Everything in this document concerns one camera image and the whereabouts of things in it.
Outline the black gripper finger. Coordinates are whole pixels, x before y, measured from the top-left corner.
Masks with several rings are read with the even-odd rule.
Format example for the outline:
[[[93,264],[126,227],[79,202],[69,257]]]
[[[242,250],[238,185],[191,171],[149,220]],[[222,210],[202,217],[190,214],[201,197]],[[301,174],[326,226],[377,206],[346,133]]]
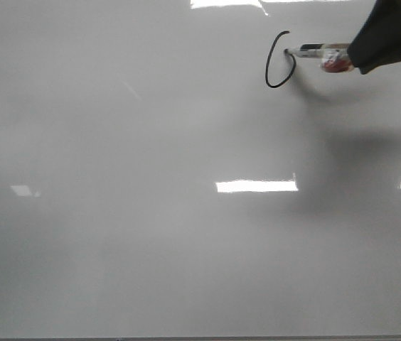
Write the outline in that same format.
[[[380,66],[400,63],[401,1],[376,1],[347,52],[362,75]]]

